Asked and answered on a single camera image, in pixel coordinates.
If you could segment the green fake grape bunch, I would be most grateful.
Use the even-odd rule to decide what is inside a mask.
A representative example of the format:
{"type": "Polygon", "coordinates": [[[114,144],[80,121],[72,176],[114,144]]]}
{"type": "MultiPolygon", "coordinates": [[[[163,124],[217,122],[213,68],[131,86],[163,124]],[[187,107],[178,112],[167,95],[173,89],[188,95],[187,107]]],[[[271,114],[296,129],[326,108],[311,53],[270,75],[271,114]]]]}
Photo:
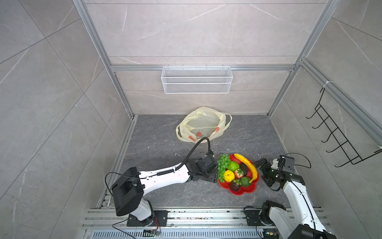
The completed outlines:
{"type": "Polygon", "coordinates": [[[221,183],[225,182],[224,173],[226,172],[226,169],[230,162],[231,160],[228,154],[222,154],[218,159],[218,179],[221,183]]]}

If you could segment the yellow fake banana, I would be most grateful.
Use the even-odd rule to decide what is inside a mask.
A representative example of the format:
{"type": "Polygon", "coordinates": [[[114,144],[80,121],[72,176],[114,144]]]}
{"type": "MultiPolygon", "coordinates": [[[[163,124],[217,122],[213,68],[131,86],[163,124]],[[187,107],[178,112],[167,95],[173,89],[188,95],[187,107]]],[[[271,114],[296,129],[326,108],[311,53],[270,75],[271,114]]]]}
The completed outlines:
{"type": "Polygon", "coordinates": [[[240,160],[242,163],[244,163],[250,169],[250,171],[252,173],[252,178],[250,180],[250,183],[252,183],[253,181],[257,180],[258,172],[257,172],[256,167],[247,158],[245,158],[244,156],[242,156],[240,154],[237,154],[237,153],[235,153],[234,156],[238,160],[240,160]]]}

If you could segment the yellow fake fruit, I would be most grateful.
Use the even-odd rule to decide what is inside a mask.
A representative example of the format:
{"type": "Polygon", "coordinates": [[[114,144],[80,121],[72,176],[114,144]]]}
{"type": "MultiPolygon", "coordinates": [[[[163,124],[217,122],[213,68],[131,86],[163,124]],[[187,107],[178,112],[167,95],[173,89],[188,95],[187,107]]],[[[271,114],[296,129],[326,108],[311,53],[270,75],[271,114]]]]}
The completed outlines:
{"type": "Polygon", "coordinates": [[[224,181],[228,183],[232,182],[235,179],[235,174],[231,170],[226,170],[223,176],[224,181]]]}

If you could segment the green fake custard apple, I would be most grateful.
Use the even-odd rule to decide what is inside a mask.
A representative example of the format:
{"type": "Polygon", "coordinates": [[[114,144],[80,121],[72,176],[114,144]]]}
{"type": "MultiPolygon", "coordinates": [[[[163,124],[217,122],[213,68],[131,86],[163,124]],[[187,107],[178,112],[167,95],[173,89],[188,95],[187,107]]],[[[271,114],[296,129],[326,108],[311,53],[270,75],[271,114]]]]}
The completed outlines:
{"type": "Polygon", "coordinates": [[[235,172],[236,170],[240,169],[240,165],[236,161],[231,161],[228,164],[227,169],[232,172],[235,172]]]}

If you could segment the dark green fake avocado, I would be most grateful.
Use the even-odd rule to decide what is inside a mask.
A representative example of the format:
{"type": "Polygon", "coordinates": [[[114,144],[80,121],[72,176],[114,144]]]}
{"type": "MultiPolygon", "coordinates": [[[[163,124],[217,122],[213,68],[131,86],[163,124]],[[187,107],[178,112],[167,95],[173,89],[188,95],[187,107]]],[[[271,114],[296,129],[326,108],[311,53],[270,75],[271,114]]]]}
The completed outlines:
{"type": "Polygon", "coordinates": [[[252,179],[249,178],[249,177],[242,177],[240,180],[239,180],[239,183],[240,183],[240,186],[241,187],[250,187],[252,185],[252,179]]]}

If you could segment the dark purple fake eggplant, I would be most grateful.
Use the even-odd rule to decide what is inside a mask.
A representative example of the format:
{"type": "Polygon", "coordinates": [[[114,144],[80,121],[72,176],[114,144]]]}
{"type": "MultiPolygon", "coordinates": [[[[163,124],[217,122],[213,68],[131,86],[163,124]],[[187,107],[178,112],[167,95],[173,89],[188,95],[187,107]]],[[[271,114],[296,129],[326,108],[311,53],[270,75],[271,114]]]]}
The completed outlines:
{"type": "Polygon", "coordinates": [[[243,172],[243,176],[247,176],[248,171],[249,171],[249,168],[248,168],[244,163],[241,163],[241,164],[240,164],[240,169],[241,169],[242,172],[243,172]]]}

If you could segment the red flower-shaped plate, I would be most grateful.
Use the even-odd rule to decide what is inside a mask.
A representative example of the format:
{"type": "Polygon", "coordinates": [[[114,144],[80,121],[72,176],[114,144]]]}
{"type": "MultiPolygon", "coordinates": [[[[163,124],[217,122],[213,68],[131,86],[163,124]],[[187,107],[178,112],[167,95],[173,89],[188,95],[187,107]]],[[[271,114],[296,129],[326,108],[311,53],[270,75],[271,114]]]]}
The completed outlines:
{"type": "MultiPolygon", "coordinates": [[[[240,160],[238,160],[234,154],[230,155],[230,160],[231,161],[236,161],[239,165],[242,163],[240,160]]],[[[249,178],[252,178],[252,173],[249,169],[248,171],[248,174],[247,176],[244,176],[244,177],[249,177],[249,178]]],[[[225,189],[228,189],[232,194],[234,195],[243,195],[244,193],[253,193],[255,190],[256,190],[256,184],[257,182],[259,181],[259,177],[257,178],[257,180],[253,181],[252,182],[252,185],[250,187],[241,187],[240,186],[240,183],[239,183],[239,180],[240,179],[234,179],[232,182],[228,183],[228,182],[224,182],[224,183],[221,183],[218,179],[218,184],[225,188],[225,189]]]]}

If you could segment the cream printed plastic bag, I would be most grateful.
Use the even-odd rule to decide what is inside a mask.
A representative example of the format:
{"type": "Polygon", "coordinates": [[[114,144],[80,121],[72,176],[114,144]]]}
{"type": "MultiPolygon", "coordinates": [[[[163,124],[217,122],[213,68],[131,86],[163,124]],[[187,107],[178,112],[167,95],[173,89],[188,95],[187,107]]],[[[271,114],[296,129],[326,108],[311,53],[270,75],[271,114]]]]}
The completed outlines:
{"type": "Polygon", "coordinates": [[[232,122],[232,115],[208,107],[200,107],[188,114],[176,126],[180,141],[196,143],[201,138],[216,139],[224,134],[232,122]]]}

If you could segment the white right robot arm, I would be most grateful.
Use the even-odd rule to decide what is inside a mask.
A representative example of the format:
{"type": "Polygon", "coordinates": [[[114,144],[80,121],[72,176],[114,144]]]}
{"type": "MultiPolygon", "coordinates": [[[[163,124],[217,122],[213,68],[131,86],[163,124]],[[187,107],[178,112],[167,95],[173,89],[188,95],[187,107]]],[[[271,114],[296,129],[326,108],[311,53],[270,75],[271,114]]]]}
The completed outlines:
{"type": "Polygon", "coordinates": [[[280,184],[280,189],[286,194],[294,219],[290,219],[285,206],[267,200],[260,212],[261,222],[265,225],[275,225],[284,239],[335,239],[318,218],[308,196],[305,181],[295,172],[293,157],[281,155],[269,162],[260,159],[255,167],[262,172],[262,179],[267,186],[280,184]]]}

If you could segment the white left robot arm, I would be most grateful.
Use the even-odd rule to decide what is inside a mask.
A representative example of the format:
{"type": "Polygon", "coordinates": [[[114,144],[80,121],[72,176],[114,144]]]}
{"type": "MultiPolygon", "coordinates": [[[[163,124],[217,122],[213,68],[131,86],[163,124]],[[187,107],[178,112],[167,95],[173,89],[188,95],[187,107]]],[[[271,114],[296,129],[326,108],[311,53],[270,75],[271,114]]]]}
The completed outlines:
{"type": "Polygon", "coordinates": [[[173,184],[204,180],[216,183],[218,165],[212,153],[204,158],[186,161],[155,171],[127,169],[109,188],[118,217],[130,216],[142,225],[148,225],[155,217],[153,207],[143,197],[152,191],[173,184]]]}

